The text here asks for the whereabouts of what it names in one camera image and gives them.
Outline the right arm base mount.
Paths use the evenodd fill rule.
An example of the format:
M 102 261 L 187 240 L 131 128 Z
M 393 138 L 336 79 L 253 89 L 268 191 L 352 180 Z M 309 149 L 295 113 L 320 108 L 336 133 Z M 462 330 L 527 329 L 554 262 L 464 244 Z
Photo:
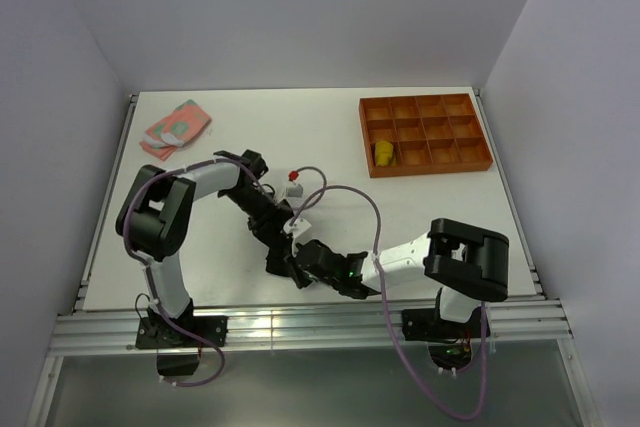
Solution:
M 483 329 L 486 341 L 491 335 L 480 307 L 472 312 L 466 323 L 442 320 L 435 308 L 404 309 L 401 321 L 404 340 L 426 343 L 431 361 L 437 368 L 451 373 L 471 367 L 480 356 L 474 352 L 472 341 L 481 339 Z

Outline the black sock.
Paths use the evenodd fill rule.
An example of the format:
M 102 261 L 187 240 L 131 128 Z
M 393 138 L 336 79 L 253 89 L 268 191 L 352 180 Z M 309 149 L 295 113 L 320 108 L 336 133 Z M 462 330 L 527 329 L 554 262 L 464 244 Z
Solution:
M 253 236 L 267 247 L 266 271 L 272 275 L 297 280 L 291 257 L 291 239 L 278 227 L 263 226 L 252 230 Z

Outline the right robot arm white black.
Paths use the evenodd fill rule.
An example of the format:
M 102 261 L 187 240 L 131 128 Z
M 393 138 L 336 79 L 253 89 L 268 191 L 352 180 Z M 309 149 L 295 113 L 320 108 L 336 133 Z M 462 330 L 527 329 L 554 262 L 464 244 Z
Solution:
M 443 336 L 457 335 L 482 302 L 508 297 L 509 239 L 498 232 L 439 218 L 429 232 L 404 244 L 342 255 L 313 239 L 310 229 L 304 219 L 284 227 L 293 260 L 311 281 L 363 300 L 429 278 L 440 285 L 432 317 Z

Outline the yellow sock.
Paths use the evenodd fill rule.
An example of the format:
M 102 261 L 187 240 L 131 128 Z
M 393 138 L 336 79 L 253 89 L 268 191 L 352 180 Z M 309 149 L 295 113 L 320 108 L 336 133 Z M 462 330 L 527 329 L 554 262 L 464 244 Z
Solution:
M 396 165 L 394 145 L 389 141 L 378 141 L 374 145 L 374 165 L 390 167 Z

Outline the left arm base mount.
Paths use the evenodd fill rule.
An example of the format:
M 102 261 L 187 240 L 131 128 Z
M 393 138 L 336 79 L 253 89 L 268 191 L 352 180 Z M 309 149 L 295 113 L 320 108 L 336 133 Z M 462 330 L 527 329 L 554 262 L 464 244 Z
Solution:
M 156 370 L 161 381 L 175 387 L 204 386 L 217 380 L 226 366 L 225 346 L 228 317 L 225 315 L 196 316 L 193 302 L 178 318 L 165 319 L 151 307 L 143 316 L 135 306 L 139 318 L 134 347 L 136 350 L 156 352 Z M 213 374 L 192 380 L 201 367 L 204 350 L 213 349 L 219 364 Z

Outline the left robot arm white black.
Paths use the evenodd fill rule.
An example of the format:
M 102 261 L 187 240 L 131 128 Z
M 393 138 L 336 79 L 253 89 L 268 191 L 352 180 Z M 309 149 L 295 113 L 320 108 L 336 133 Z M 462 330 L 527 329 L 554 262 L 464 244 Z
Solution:
M 218 151 L 209 160 L 166 171 L 143 166 L 116 220 L 125 251 L 143 265 L 151 310 L 164 316 L 159 335 L 172 346 L 183 346 L 195 333 L 193 310 L 182 276 L 179 250 L 184 243 L 193 204 L 209 195 L 226 197 L 248 216 L 248 229 L 268 248 L 266 271 L 305 287 L 308 279 L 296 266 L 291 237 L 284 224 L 293 217 L 285 201 L 276 201 L 260 185 L 268 172 L 262 155 Z

